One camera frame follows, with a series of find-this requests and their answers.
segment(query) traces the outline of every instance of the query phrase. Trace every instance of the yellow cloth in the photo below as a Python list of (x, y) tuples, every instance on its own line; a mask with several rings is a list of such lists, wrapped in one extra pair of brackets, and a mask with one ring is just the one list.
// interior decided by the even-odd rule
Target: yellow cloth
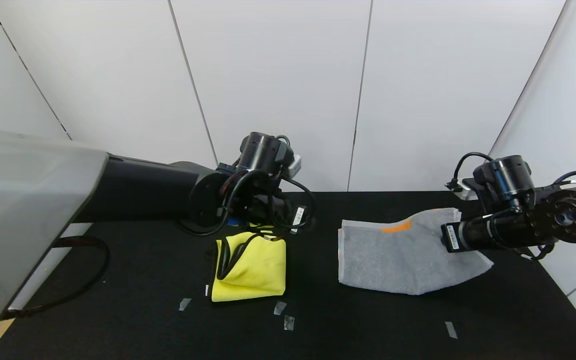
[(222, 246), (227, 244), (231, 255), (239, 244), (245, 243), (253, 232), (242, 232), (217, 240), (217, 268), (212, 284), (212, 301), (234, 301), (256, 297), (281, 296), (286, 291), (286, 242), (254, 237), (247, 244), (230, 272), (217, 278)]

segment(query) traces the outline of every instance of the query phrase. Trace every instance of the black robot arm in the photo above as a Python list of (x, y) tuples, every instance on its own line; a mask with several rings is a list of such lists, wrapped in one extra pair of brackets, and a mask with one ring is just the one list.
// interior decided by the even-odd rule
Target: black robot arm
[[(192, 235), (211, 235), (228, 221), (292, 230), (313, 219), (314, 198), (292, 177), (301, 167), (285, 136), (252, 132), (233, 164), (213, 170), (194, 162), (158, 162), (110, 155), (96, 190), (73, 223), (176, 221)], [(281, 180), (301, 187), (308, 206), (294, 205)], [(301, 219), (294, 221), (299, 212)]]
[(567, 180), (574, 175), (576, 171), (551, 185), (535, 187), (531, 169), (519, 155), (488, 158), (473, 171), (473, 178), (461, 184), (455, 175), (446, 187), (455, 193), (473, 191), (481, 212), (441, 226), (446, 249), (459, 253), (538, 246), (539, 260), (557, 241), (576, 244), (576, 187), (562, 188), (576, 184)]

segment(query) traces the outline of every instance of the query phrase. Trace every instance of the white tape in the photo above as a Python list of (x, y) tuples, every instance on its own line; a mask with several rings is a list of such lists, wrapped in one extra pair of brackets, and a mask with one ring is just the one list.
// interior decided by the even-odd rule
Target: white tape
[(274, 311), (272, 312), (273, 315), (281, 315), (283, 310), (286, 309), (287, 303), (283, 301), (277, 301), (277, 305), (274, 306)]
[(283, 330), (293, 331), (295, 328), (295, 318), (292, 316), (283, 317)]
[(457, 331), (455, 331), (455, 326), (451, 321), (444, 321), (446, 323), (446, 329), (448, 329), (448, 336), (457, 339)]
[(453, 250), (459, 250), (459, 242), (457, 241), (457, 235), (455, 235), (455, 228), (452, 225), (446, 226), (446, 232), (448, 232), (448, 238), (450, 238), (450, 245)]
[[(297, 208), (297, 213), (294, 215), (294, 219), (292, 220), (292, 226), (295, 226), (302, 222), (302, 217), (304, 216), (304, 210), (306, 209), (304, 209), (301, 206)], [(292, 234), (297, 234), (297, 229), (293, 228), (290, 230), (290, 232)]]
[(185, 298), (183, 300), (181, 300), (181, 302), (179, 303), (179, 311), (183, 312), (183, 310), (186, 309), (186, 306), (188, 306), (188, 304), (190, 303), (190, 298)]

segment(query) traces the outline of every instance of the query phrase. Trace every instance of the black tabletop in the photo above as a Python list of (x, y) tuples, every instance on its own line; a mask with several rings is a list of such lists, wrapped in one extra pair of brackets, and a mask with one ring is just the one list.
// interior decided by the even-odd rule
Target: black tabletop
[[(493, 268), (410, 296), (338, 282), (342, 219), (392, 223), (459, 207), (446, 192), (316, 193), (317, 225), (287, 242), (284, 296), (211, 303), (213, 239), (169, 222), (99, 223), (112, 260), (104, 281), (70, 303), (21, 318), (0, 340), (18, 359), (576, 359), (576, 310), (537, 262), (485, 251)], [(70, 251), (31, 303), (76, 289), (102, 261)], [(192, 299), (179, 311), (183, 298)], [(283, 316), (295, 318), (284, 330)], [(449, 336), (452, 322), (457, 339)]]

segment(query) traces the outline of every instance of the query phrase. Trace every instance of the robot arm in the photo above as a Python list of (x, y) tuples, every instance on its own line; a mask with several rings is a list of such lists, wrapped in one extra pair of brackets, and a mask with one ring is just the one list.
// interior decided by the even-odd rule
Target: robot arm
[(535, 259), (539, 260), (559, 240), (576, 244), (576, 187), (562, 188), (576, 184), (576, 180), (566, 180), (576, 171), (551, 185), (535, 187), (531, 169), (521, 156), (487, 160), (474, 170), (473, 178), (459, 182), (455, 174), (446, 184), (455, 194), (475, 192), (483, 212), (441, 226), (450, 253), (538, 246), (541, 254)]
[(281, 139), (286, 137), (252, 132), (243, 139), (235, 164), (221, 163), (216, 170), (187, 161), (160, 164), (110, 155), (96, 190), (73, 223), (170, 220), (194, 235), (211, 231), (190, 227), (223, 226), (228, 218), (244, 225), (302, 228), (306, 221), (286, 225), (297, 208), (279, 189), (281, 180), (295, 183), (301, 157)]
[[(314, 199), (293, 179), (301, 157), (288, 139), (252, 132), (240, 152), (235, 164), (213, 170), (0, 131), (0, 319), (70, 223), (170, 220), (199, 236), (226, 223), (291, 233), (307, 227)], [(311, 203), (293, 204), (281, 180), (304, 189)]]

